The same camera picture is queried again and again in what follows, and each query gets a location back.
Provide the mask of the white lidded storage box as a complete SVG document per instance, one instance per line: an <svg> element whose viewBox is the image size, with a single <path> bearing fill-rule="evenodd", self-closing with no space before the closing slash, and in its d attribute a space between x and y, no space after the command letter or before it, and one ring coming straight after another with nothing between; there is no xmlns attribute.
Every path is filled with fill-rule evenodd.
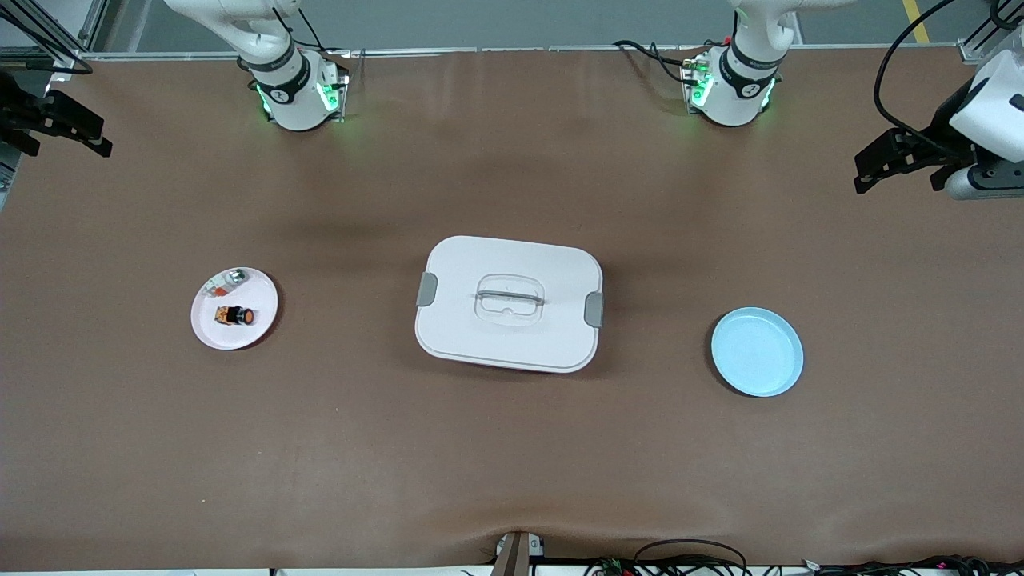
<svg viewBox="0 0 1024 576"><path fill-rule="evenodd" d="M459 234L428 256L414 335L436 358L573 373L597 353L603 285L582 249Z"/></svg>

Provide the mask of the pink round plate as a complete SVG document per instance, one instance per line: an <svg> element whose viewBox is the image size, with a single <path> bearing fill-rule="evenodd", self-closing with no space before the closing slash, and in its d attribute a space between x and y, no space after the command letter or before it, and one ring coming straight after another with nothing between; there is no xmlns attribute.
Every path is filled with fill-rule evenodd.
<svg viewBox="0 0 1024 576"><path fill-rule="evenodd" d="M279 294L275 281L260 270L246 266L241 269L248 273L249 280L227 296L206 298L202 294L202 287L194 296L190 310L194 335L212 349L246 349L267 336L278 321ZM252 326L217 324L214 312L219 306L255 310L255 323Z"/></svg>

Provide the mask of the silver table edge rail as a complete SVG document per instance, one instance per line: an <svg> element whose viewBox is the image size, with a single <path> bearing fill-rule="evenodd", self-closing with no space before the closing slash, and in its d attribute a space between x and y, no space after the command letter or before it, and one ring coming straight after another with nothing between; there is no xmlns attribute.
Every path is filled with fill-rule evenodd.
<svg viewBox="0 0 1024 576"><path fill-rule="evenodd" d="M799 50L826 49L880 49L888 50L883 44L794 44L790 54ZM929 43L903 45L903 49L950 49L959 61L976 63L980 57L970 54L958 43ZM419 58L419 56L439 56L446 54L574 54L574 52L617 51L621 47L614 45L551 45L534 48L478 48L478 47L445 47L419 49L330 49L329 56L337 58ZM186 51L186 52L81 52L83 61L233 61L238 55L233 51Z"/></svg>

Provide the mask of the grey orange lever connector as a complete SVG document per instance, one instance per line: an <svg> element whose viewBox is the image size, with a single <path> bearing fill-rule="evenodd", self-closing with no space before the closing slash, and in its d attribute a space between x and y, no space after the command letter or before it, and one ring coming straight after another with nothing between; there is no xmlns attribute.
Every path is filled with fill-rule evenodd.
<svg viewBox="0 0 1024 576"><path fill-rule="evenodd" d="M204 286L202 286L202 294L206 298L223 298L223 296L227 296L248 280L248 273L241 268L224 270L224 272L209 278Z"/></svg>

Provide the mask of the brown table cover mat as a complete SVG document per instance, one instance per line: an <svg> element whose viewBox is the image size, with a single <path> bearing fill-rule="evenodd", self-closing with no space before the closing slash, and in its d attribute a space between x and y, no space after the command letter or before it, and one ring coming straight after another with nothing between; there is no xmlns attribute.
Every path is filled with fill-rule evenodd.
<svg viewBox="0 0 1024 576"><path fill-rule="evenodd" d="M345 121L267 123L233 61L65 88L112 156L45 139L0 210L0 571L475 564L700 538L758 564L1024 558L1024 199L925 172L856 194L878 49L799 50L742 129L618 51L354 61ZM530 374L414 336L456 234L604 273L593 360ZM213 274L278 284L246 349ZM728 311L803 373L733 390Z"/></svg>

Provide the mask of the aluminium frame post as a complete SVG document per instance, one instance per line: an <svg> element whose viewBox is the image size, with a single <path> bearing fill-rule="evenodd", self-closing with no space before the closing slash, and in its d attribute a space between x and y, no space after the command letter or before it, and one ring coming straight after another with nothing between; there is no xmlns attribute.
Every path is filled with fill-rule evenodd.
<svg viewBox="0 0 1024 576"><path fill-rule="evenodd" d="M986 18L966 38L958 40L962 60L986 61L1002 49L1020 47L1024 30L1024 0L985 0Z"/></svg>
<svg viewBox="0 0 1024 576"><path fill-rule="evenodd" d="M110 0L0 0L0 70L59 82L91 73L91 52Z"/></svg>

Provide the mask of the light blue round plate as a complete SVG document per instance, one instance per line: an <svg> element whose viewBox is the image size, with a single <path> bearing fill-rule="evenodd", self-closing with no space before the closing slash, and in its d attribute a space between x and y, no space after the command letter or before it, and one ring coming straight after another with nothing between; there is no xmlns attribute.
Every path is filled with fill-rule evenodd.
<svg viewBox="0 0 1024 576"><path fill-rule="evenodd" d="M790 322L774 311L728 311L710 339L714 368L733 390L754 398L780 396L796 386L805 356Z"/></svg>

